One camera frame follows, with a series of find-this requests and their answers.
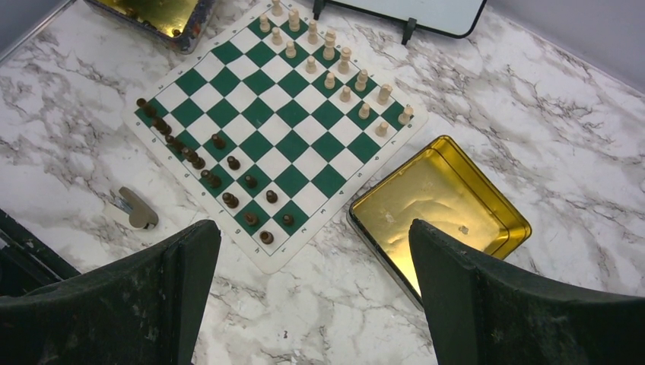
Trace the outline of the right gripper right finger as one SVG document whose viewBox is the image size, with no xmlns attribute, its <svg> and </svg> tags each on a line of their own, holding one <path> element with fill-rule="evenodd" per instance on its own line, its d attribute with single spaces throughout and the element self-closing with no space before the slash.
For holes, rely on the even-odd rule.
<svg viewBox="0 0 645 365">
<path fill-rule="evenodd" d="M 426 221 L 408 241 L 440 364 L 642 364 L 644 299 L 565 284 Z"/>
</svg>

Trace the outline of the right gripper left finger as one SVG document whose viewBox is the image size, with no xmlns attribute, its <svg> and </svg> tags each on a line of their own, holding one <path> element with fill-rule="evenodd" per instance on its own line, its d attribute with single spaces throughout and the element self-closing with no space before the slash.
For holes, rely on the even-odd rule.
<svg viewBox="0 0 645 365">
<path fill-rule="evenodd" d="M 221 246 L 214 221 L 1 299 L 3 364 L 189 364 Z"/>
</svg>

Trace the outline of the dark pawn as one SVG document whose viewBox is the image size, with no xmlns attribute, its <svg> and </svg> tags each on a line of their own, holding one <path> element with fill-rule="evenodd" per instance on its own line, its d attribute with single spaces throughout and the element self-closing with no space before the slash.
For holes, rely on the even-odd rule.
<svg viewBox="0 0 645 365">
<path fill-rule="evenodd" d="M 249 174 L 244 176 L 244 183 L 246 187 L 248 187 L 249 189 L 254 189 L 255 187 L 257 187 L 257 184 L 258 184 L 256 178 Z"/>
</svg>

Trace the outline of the tall dark chess piece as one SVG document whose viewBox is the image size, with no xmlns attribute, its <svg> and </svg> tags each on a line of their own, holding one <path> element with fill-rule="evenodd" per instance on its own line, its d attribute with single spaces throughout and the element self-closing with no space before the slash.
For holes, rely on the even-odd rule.
<svg viewBox="0 0 645 365">
<path fill-rule="evenodd" d="M 181 142 L 181 140 L 177 139 L 172 135 L 165 135 L 164 139 L 167 145 L 170 148 L 172 148 L 175 152 L 177 152 L 178 154 L 181 154 L 183 152 L 185 145 L 184 143 Z"/>
</svg>

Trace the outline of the dark chess piece twelfth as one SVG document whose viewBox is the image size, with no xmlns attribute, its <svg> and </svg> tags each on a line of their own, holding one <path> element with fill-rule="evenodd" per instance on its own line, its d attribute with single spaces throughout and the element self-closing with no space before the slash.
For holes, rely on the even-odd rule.
<svg viewBox="0 0 645 365">
<path fill-rule="evenodd" d="M 238 161 L 237 158 L 234 156 L 228 156 L 227 157 L 227 165 L 231 170 L 239 170 L 240 169 L 240 162 Z"/>
</svg>

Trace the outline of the dark pawn thirteenth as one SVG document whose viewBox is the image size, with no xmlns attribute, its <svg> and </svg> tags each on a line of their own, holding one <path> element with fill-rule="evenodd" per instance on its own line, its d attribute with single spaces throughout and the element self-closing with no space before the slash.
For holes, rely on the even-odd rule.
<svg viewBox="0 0 645 365">
<path fill-rule="evenodd" d="M 227 146 L 226 140 L 223 139 L 218 133 L 214 133 L 211 136 L 211 141 L 214 147 L 217 148 L 218 150 L 224 149 Z"/>
</svg>

